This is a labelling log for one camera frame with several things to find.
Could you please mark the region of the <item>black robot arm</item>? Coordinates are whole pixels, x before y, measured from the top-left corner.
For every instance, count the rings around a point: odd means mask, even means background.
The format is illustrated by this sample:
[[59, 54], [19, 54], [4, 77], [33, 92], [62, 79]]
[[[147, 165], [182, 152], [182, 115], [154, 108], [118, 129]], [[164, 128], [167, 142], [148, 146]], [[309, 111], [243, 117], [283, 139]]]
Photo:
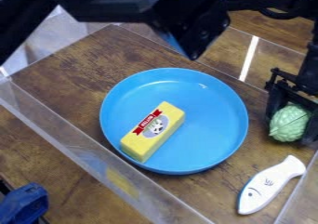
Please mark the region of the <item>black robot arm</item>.
[[271, 69], [266, 118], [287, 103], [310, 112], [298, 141], [318, 150], [318, 0], [0, 0], [0, 65], [55, 7], [80, 22], [146, 23], [191, 60], [199, 58], [230, 26], [231, 11], [254, 10], [275, 20], [314, 20], [313, 39], [298, 74]]

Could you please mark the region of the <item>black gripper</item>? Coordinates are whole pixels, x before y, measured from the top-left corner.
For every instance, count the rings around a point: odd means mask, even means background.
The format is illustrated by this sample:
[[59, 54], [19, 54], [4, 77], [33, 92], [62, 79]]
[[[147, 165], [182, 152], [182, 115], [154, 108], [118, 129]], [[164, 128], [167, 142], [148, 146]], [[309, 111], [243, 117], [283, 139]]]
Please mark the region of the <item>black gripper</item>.
[[265, 118], [270, 123], [274, 114], [294, 102], [309, 111], [314, 111], [307, 122], [301, 143], [311, 148], [318, 148], [318, 104], [297, 94], [298, 91], [307, 95], [318, 95], [318, 44], [309, 43], [309, 52], [297, 75], [271, 69], [271, 79], [266, 82], [269, 92]]

